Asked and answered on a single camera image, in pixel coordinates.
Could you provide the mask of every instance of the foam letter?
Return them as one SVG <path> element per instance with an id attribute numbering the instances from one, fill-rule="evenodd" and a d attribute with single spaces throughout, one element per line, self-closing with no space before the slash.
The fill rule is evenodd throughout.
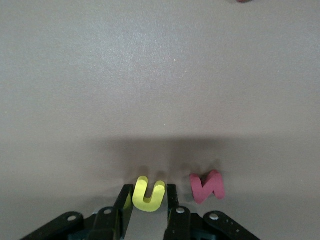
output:
<path id="1" fill-rule="evenodd" d="M 210 172 L 203 185 L 197 174 L 190 174 L 189 178 L 193 198 L 197 204 L 202 204 L 212 193 L 217 199 L 223 199 L 226 195 L 222 175 L 217 170 Z"/>
<path id="2" fill-rule="evenodd" d="M 144 212 L 157 211 L 164 199 L 166 193 L 166 184 L 163 181 L 157 181 L 154 185 L 151 197 L 145 197 L 148 186 L 148 178 L 141 176 L 135 184 L 132 202 L 134 206 Z"/>

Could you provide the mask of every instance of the yellow object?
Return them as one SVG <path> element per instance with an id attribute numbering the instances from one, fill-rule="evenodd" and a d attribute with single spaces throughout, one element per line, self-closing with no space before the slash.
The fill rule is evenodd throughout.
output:
<path id="1" fill-rule="evenodd" d="M 151 197 L 145 197 L 148 186 L 148 178 L 140 176 L 136 181 L 132 202 L 134 206 L 144 212 L 157 211 L 164 199 L 166 193 L 166 184 L 163 181 L 157 181 L 154 185 Z"/>

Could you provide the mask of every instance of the pink letter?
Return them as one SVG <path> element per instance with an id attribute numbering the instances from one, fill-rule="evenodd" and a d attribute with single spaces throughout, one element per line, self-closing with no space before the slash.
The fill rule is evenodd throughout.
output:
<path id="1" fill-rule="evenodd" d="M 217 199 L 223 199 L 226 195 L 222 175 L 217 170 L 210 172 L 203 185 L 197 174 L 190 174 L 190 183 L 197 204 L 202 204 L 212 193 Z"/>

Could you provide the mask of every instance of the screw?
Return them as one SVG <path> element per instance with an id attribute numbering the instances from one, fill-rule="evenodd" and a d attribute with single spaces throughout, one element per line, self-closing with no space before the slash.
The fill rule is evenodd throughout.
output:
<path id="1" fill-rule="evenodd" d="M 178 207 L 176 210 L 175 210 L 178 214 L 183 214 L 185 212 L 185 210 L 182 208 L 182 207 Z"/>
<path id="2" fill-rule="evenodd" d="M 215 213 L 211 213 L 210 216 L 209 216 L 209 218 L 210 218 L 211 220 L 218 220 L 218 219 L 219 219 L 219 216 L 218 216 L 217 214 L 215 214 Z"/>

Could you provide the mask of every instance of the gray surface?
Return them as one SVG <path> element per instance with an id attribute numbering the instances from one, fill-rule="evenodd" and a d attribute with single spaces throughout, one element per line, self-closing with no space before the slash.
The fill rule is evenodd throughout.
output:
<path id="1" fill-rule="evenodd" d="M 317 239 L 319 56 L 319 0 L 1 0 L 0 239 L 140 175 L 262 240 Z M 211 169 L 226 198 L 196 205 Z M 166 201 L 135 209 L 126 239 L 166 224 Z"/>

